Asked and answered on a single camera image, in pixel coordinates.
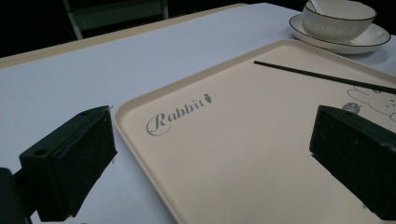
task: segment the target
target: black object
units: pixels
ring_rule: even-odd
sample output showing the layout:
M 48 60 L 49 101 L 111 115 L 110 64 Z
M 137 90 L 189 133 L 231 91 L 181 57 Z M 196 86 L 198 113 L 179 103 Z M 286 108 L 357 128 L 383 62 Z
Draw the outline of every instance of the black object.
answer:
M 320 105 L 309 150 L 383 220 L 396 220 L 396 133 Z
M 0 168 L 0 186 L 0 223 L 31 223 L 30 218 L 23 213 L 12 173 L 6 168 Z
M 74 217 L 116 154 L 108 106 L 75 115 L 20 155 L 22 168 L 13 176 L 18 199 L 13 212 L 20 213 L 19 207 L 29 217 L 37 210 L 42 221 Z
M 375 84 L 371 84 L 371 83 L 367 83 L 367 82 L 360 82 L 360 81 L 356 81 L 356 80 L 350 80 L 350 79 L 346 79 L 346 78 L 342 78 L 342 77 L 332 77 L 329 75 L 314 73 L 314 72 L 305 71 L 305 70 L 301 70 L 301 69 L 297 69 L 297 68 L 291 68 L 291 67 L 287 67 L 287 66 L 283 66 L 283 65 L 274 64 L 274 63 L 264 63 L 264 62 L 259 62 L 259 61 L 254 61 L 254 63 L 258 64 L 258 65 L 262 65 L 262 66 L 267 66 L 267 67 L 272 67 L 275 69 L 292 72 L 292 73 L 297 73 L 300 75 L 309 76 L 309 77 L 318 77 L 318 78 L 323 78 L 323 79 L 330 80 L 330 81 L 340 82 L 340 83 L 344 83 L 344 84 L 348 84 L 348 85 L 352 85 L 352 86 L 359 86 L 359 87 L 372 89 L 372 90 L 376 90 L 376 91 L 384 91 L 384 92 L 396 94 L 396 89 L 391 88 L 391 87 L 378 86 Z

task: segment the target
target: tray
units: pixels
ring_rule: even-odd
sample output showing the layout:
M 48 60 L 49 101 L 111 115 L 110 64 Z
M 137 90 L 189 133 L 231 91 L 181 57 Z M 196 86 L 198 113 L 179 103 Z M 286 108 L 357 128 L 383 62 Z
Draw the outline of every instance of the tray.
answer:
M 396 86 L 391 75 L 280 40 L 124 103 L 115 125 L 176 221 L 382 222 L 311 157 L 309 141 L 319 105 L 395 132 L 395 109 L 378 109 L 394 95 L 254 61 Z

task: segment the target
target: dark background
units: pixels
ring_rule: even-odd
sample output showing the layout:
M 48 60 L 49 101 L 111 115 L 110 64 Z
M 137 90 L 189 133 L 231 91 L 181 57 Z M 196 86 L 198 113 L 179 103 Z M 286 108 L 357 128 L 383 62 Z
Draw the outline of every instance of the dark background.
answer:
M 69 0 L 72 8 L 90 7 L 122 0 Z M 392 7 L 385 0 L 359 0 L 376 9 L 374 23 L 396 35 L 396 20 L 390 12 Z M 266 2 L 302 11 L 306 0 L 168 0 L 169 17 L 191 14 L 215 7 L 236 3 L 256 4 Z M 128 21 L 112 26 L 86 31 L 84 37 L 102 35 L 136 25 L 159 21 L 151 17 L 139 21 Z M 0 57 L 14 55 L 34 49 L 75 41 L 75 33 L 67 18 L 62 0 L 5 0 L 0 7 Z

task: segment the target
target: plate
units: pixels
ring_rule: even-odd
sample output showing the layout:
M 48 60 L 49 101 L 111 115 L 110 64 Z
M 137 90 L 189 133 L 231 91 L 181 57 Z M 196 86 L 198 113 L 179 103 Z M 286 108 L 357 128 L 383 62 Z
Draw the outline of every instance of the plate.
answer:
M 297 15 L 289 20 L 293 34 L 305 43 L 317 46 L 339 54 L 359 54 L 378 49 L 390 41 L 390 34 L 380 26 L 371 24 L 363 34 L 346 42 L 331 42 L 308 35 L 302 25 L 302 15 Z

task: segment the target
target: black chopstick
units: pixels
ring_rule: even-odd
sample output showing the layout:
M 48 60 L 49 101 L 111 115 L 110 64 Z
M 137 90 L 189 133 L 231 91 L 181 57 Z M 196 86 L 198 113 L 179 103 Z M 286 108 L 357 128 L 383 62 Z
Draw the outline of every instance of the black chopstick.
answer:
M 323 78 L 323 79 L 327 79 L 330 81 L 341 82 L 341 83 L 345 83 L 345 84 L 349 84 L 349 85 L 353 85 L 353 86 L 359 86 L 359 87 L 363 87 L 363 88 L 367 88 L 367 89 L 372 89 L 375 91 L 384 91 L 384 92 L 396 94 L 396 89 L 393 89 L 390 87 L 378 86 L 378 85 L 371 84 L 371 83 L 360 82 L 360 81 L 350 80 L 350 79 L 341 78 L 341 77 L 332 77 L 332 76 L 328 76 L 328 75 L 309 72 L 309 71 L 300 70 L 300 69 L 296 69 L 296 68 L 290 68 L 290 67 L 286 67 L 286 66 L 282 66 L 282 65 L 278 65 L 278 64 L 273 64 L 273 63 L 263 63 L 263 62 L 259 62 L 259 61 L 254 61 L 254 63 L 262 65 L 262 66 L 281 69 L 284 71 L 298 73 L 298 74 L 306 75 L 306 76 L 310 76 L 310 77 L 318 77 L 318 78 Z

